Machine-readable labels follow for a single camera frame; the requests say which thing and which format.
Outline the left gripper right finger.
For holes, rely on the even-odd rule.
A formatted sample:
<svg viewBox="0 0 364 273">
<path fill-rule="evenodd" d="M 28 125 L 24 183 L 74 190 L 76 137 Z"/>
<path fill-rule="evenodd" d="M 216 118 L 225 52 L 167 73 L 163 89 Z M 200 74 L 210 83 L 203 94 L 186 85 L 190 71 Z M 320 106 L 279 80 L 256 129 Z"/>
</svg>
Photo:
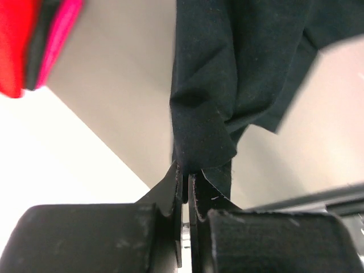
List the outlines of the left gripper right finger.
<svg viewBox="0 0 364 273">
<path fill-rule="evenodd" d="M 188 179 L 193 272 L 362 272 L 344 223 L 327 212 L 243 210 L 202 172 Z"/>
</svg>

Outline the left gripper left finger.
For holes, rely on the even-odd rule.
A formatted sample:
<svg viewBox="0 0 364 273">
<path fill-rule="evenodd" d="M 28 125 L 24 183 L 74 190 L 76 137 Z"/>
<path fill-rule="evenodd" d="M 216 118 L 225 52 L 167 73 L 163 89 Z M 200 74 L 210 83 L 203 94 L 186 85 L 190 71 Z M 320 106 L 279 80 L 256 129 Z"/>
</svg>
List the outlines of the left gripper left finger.
<svg viewBox="0 0 364 273">
<path fill-rule="evenodd" d="M 38 205 L 19 219 L 3 273 L 176 272 L 181 267 L 179 166 L 132 204 Z"/>
</svg>

